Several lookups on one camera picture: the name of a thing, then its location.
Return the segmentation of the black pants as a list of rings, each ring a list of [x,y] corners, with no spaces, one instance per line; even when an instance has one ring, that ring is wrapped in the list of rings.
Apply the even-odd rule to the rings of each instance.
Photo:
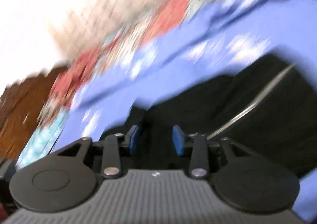
[[[267,54],[235,76],[219,75],[143,109],[102,137],[140,128],[135,167],[178,169],[172,129],[243,144],[302,177],[316,167],[316,91],[289,63]]]

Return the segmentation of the teal patterned cloth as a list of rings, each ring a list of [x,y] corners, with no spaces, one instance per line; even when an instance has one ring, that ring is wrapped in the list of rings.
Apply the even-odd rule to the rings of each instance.
[[[68,110],[62,107],[51,124],[36,128],[18,157],[17,169],[24,168],[49,154],[63,130],[67,117]]]

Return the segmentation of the red patterned blanket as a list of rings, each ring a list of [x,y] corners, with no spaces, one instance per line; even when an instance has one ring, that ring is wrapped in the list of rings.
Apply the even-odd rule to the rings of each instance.
[[[100,74],[124,56],[131,56],[141,45],[165,34],[180,24],[189,0],[168,0],[159,8],[147,11],[107,38],[102,46],[81,54],[70,69],[57,78],[43,108],[48,113],[69,108],[77,90],[95,73]]]

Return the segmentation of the brown wooden headboard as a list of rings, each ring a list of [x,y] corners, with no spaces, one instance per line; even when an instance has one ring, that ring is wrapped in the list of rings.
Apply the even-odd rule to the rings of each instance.
[[[17,159],[38,125],[38,116],[51,87],[67,66],[27,77],[6,87],[1,95],[1,158]]]

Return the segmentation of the blue printed bedsheet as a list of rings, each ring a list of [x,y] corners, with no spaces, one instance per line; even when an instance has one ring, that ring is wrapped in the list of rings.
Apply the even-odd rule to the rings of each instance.
[[[316,0],[221,0],[138,49],[84,85],[55,148],[102,138],[124,124],[137,104],[149,109],[219,75],[235,76],[274,54],[316,91]],[[316,219],[316,167],[301,179],[293,210]]]

